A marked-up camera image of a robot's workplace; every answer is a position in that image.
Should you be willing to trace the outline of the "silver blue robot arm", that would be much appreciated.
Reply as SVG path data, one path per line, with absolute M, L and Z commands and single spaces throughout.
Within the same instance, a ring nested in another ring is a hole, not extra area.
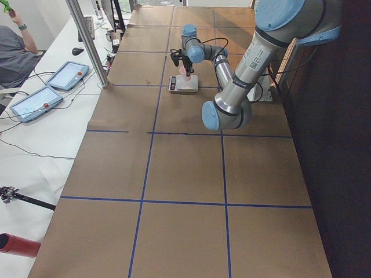
M 244 127 L 252 114 L 248 93 L 277 51 L 291 42 L 315 46 L 337 39 L 342 5 L 342 1 L 260 1 L 252 42 L 222 91 L 202 106 L 204 126 L 209 130 Z
M 197 37 L 197 28 L 193 24 L 186 24 L 182 28 L 180 58 L 187 77 L 194 73 L 193 64 L 210 61 L 218 84 L 223 89 L 232 75 L 227 57 L 228 51 L 225 47 L 202 43 Z

